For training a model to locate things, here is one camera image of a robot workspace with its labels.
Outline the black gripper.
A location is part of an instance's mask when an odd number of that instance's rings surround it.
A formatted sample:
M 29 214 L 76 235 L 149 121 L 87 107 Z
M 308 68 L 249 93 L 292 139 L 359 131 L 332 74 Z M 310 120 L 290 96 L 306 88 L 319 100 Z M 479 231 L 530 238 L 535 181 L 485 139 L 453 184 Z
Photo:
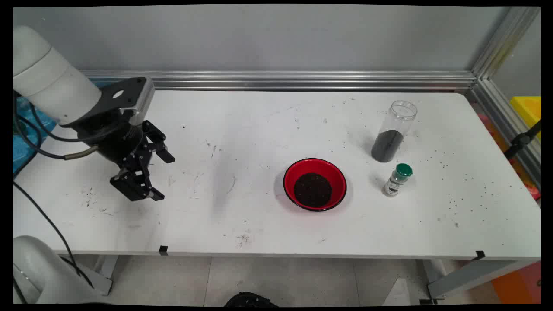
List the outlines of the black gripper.
M 106 110 L 61 125 L 77 132 L 77 140 L 89 146 L 85 151 L 65 157 L 74 160 L 97 152 L 118 165 L 119 172 L 109 182 L 127 199 L 160 201 L 165 195 L 149 179 L 151 152 L 165 163 L 173 163 L 175 158 L 165 144 L 166 135 L 154 124 L 144 121 L 140 129 L 130 122 L 135 114 L 134 110 Z M 146 151 L 131 154 L 138 146 Z

